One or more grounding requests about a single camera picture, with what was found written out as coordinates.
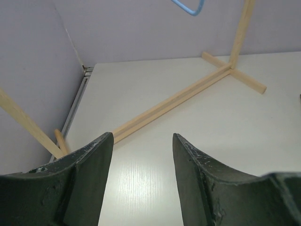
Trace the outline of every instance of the white wood grain surface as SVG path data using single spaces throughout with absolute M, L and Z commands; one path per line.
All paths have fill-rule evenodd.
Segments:
M 266 93 L 228 76 L 114 146 L 100 226 L 183 225 L 175 132 L 246 173 L 301 171 L 301 52 L 241 56 L 237 68 Z M 66 141 L 81 148 L 215 69 L 201 58 L 97 64 Z

